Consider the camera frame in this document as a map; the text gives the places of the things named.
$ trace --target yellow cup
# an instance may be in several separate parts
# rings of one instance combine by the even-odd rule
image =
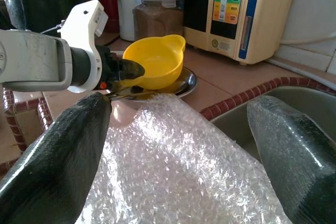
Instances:
[[[123,59],[133,60],[145,68],[145,75],[124,80],[125,87],[138,85],[144,89],[163,89],[175,82],[183,67],[185,39],[180,35],[150,37],[132,43]]]

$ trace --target metal plate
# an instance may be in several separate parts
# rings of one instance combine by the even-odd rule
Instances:
[[[193,92],[193,90],[195,89],[196,85],[197,85],[197,77],[194,74],[193,71],[191,71],[188,68],[183,67],[182,72],[179,76],[179,78],[176,80],[175,83],[181,83],[181,82],[185,82],[185,87],[183,88],[183,90],[178,89],[169,93],[173,93],[176,94],[179,98],[184,97],[188,94],[190,94],[191,92]],[[138,92],[143,92],[144,90],[140,87],[137,88],[132,88],[131,89],[131,93],[138,93]],[[123,94],[129,94],[130,90],[127,89],[123,92],[120,92],[119,95],[123,95]],[[152,97],[152,95],[142,95],[142,96],[138,96],[138,97],[130,97],[127,98],[128,100],[132,100],[132,101],[136,101],[136,102],[146,102],[148,101],[150,98]]]

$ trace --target stainless steel sink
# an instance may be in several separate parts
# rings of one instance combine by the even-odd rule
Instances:
[[[314,89],[279,87],[267,93],[307,114],[332,139],[336,140],[336,97]],[[260,161],[258,149],[247,121],[246,103],[214,118],[211,122],[250,155]]]

